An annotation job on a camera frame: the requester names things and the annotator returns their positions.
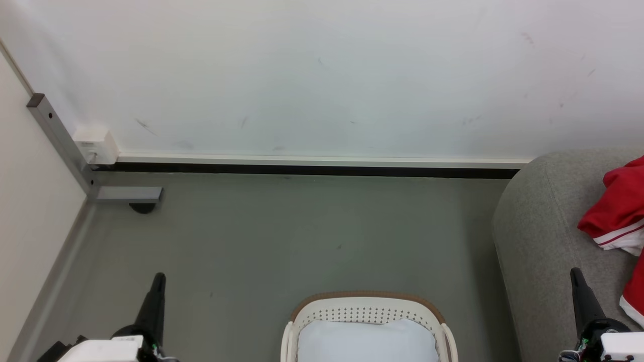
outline gray fabric upholstery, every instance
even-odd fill
[[[637,258],[603,251],[577,230],[604,191],[611,169],[644,149],[591,149],[551,153],[510,181],[494,215],[495,245],[524,362],[555,361],[576,343],[570,269],[581,268],[606,315],[632,329],[619,307]]]

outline power outlet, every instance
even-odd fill
[[[89,164],[112,165],[118,158],[118,147],[108,129],[79,128],[72,137]]]

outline white cloth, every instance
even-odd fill
[[[433,334],[414,321],[315,321],[299,333],[298,362],[439,362]]]

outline laundry basket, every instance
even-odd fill
[[[436,307],[417,296],[373,291],[322,293],[303,300],[284,329],[280,362],[298,360],[299,333],[313,321],[385,324],[398,319],[415,321],[434,335],[440,362],[458,362],[454,336]]]

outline black baseboard strip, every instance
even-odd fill
[[[332,176],[391,176],[439,178],[498,178],[510,179],[517,169],[427,168],[427,167],[349,167],[349,166],[273,166],[273,165],[214,165],[214,164],[157,164],[117,162],[100,166],[96,171],[154,172],[154,173],[248,173],[263,175],[332,175]]]

